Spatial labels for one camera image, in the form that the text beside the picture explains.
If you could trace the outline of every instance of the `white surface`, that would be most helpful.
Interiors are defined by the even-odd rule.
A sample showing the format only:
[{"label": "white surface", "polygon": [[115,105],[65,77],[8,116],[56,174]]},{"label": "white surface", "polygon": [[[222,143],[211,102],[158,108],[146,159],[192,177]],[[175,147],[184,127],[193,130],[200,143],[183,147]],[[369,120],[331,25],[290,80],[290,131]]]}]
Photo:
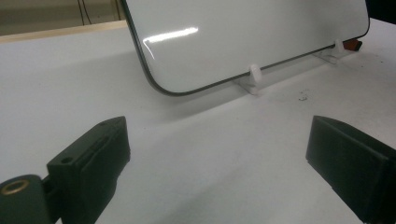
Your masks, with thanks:
[{"label": "white surface", "polygon": [[364,35],[364,0],[126,0],[154,80],[194,91]]},{"label": "white surface", "polygon": [[394,36],[372,21],[360,53],[268,70],[300,75],[259,97],[233,83],[156,92],[127,29],[0,45],[0,182],[44,177],[93,125],[124,115],[132,160],[98,224],[361,223],[304,156],[313,115],[396,147]]}]

